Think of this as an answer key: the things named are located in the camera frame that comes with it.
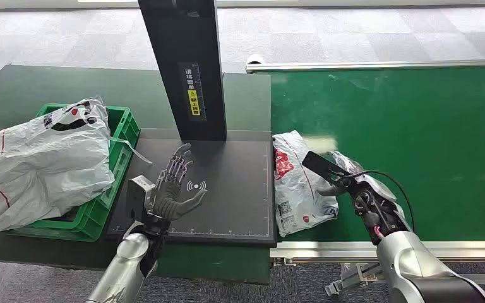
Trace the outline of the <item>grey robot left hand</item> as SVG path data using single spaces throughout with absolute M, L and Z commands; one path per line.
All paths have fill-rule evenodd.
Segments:
M 199 207 L 208 192 L 200 189 L 192 198 L 183 201 L 180 197 L 181 187 L 186 174 L 193 165 L 191 144 L 181 145 L 169 159 L 156 181 L 155 193 L 146 205 L 149 215 L 175 221 Z

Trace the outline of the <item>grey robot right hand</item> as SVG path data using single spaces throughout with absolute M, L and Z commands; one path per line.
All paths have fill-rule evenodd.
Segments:
M 352 175 L 364 171 L 364 168 L 357 161 L 350 159 L 349 157 L 341 154 L 339 151 L 328 151 L 326 154 L 332 158 L 335 165 L 346 171 L 345 173 L 339 169 L 334 169 L 334 171 L 338 172 L 339 174 Z M 370 188 L 375 190 L 376 194 L 382 198 L 385 198 L 391 202 L 397 201 L 396 196 L 386 185 L 374 177 L 371 177 L 369 174 L 356 176 L 354 177 L 354 180 L 356 182 L 360 181 L 362 184 L 369 185 Z M 347 189 L 344 185 L 339 186 L 331 182 L 329 187 L 319 188 L 317 191 L 322 196 L 339 196 L 346 193 Z

